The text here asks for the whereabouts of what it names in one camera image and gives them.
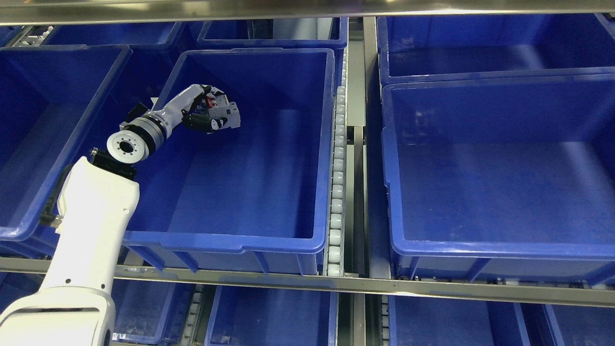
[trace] white robotic arm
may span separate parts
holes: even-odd
[[[60,240],[47,275],[37,293],[0,315],[0,345],[110,344],[115,266],[139,200],[130,164],[151,155],[179,123],[212,133],[239,127],[239,111],[218,89],[193,84],[163,109],[122,123],[107,141],[109,153],[92,150],[92,163],[81,157],[58,197]]]

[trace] blue plastic bin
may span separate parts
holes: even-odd
[[[328,224],[333,52],[186,52],[155,108],[194,83],[237,102],[241,127],[180,126],[137,164],[141,198],[124,245],[157,268],[315,274]]]
[[[544,346],[608,346],[615,340],[615,310],[523,304],[530,341]]]
[[[0,314],[14,301],[38,291],[42,276],[0,272]]]
[[[0,49],[2,247],[53,254],[57,235],[38,222],[61,171],[104,146],[134,104],[151,104],[130,54],[128,46]]]
[[[335,52],[335,85],[341,85],[344,48],[348,45],[348,17],[333,19],[330,39],[248,39],[248,22],[248,20],[206,21],[197,45],[202,49],[330,48]]]
[[[111,294],[117,312],[113,341],[177,343],[193,291],[193,284],[115,280]]]
[[[614,28],[602,14],[381,17],[381,81],[612,73]]]
[[[389,296],[389,340],[391,346],[530,346],[519,303],[420,297]]]
[[[384,178],[402,276],[615,276],[615,74],[392,84]]]
[[[338,294],[216,288],[204,345],[335,346]]]
[[[192,30],[202,22],[120,23],[56,26],[43,45],[128,44],[148,83],[151,97],[158,97],[181,53],[196,48]]]
[[[21,29],[20,26],[0,26],[0,47],[6,46]]]

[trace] metal shelf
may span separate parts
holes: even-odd
[[[49,262],[48,260],[1,258],[0,272],[44,274],[49,267]],[[301,276],[220,270],[191,272],[184,268],[166,268],[160,272],[153,267],[118,265],[115,277],[223,286],[615,307],[615,291],[607,289],[372,279],[360,278],[348,273],[346,276]]]
[[[3,0],[0,25],[613,11],[615,0]]]

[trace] metal shelf rail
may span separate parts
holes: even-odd
[[[612,11],[615,0],[3,0],[0,25]]]
[[[0,271],[20,273],[46,273],[48,260],[0,259]],[[263,274],[252,272],[226,272],[184,268],[166,268],[163,272],[153,267],[118,265],[116,278],[171,281],[181,283],[249,286],[261,288],[305,289],[311,291],[386,294],[393,296],[423,296],[505,302],[586,305],[615,307],[615,291],[561,286],[516,286],[506,284],[438,282],[361,278],[346,276]]]

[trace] white roller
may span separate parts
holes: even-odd
[[[336,159],[343,159],[344,158],[344,147],[333,148],[333,157]]]
[[[333,170],[336,172],[344,171],[344,160],[342,159],[333,159]]]
[[[344,198],[344,187],[342,185],[334,185],[331,188],[331,197],[334,199]]]
[[[341,250],[339,246],[330,246],[329,247],[329,262],[339,263],[340,260],[341,260]]]
[[[329,244],[339,246],[342,243],[342,232],[334,228],[329,229]]]
[[[344,138],[344,136],[335,136],[334,144],[336,147],[343,147],[346,145],[346,138]]]
[[[342,228],[342,215],[331,214],[331,228],[340,230]]]
[[[344,185],[344,173],[343,172],[333,172],[333,184],[334,185]]]
[[[327,265],[327,273],[329,276],[339,276],[339,264],[331,264]]]
[[[336,214],[341,214],[343,210],[342,199],[333,198],[331,199],[331,212]]]
[[[344,136],[344,135],[346,135],[346,126],[344,126],[344,125],[335,125],[335,135],[336,136]]]

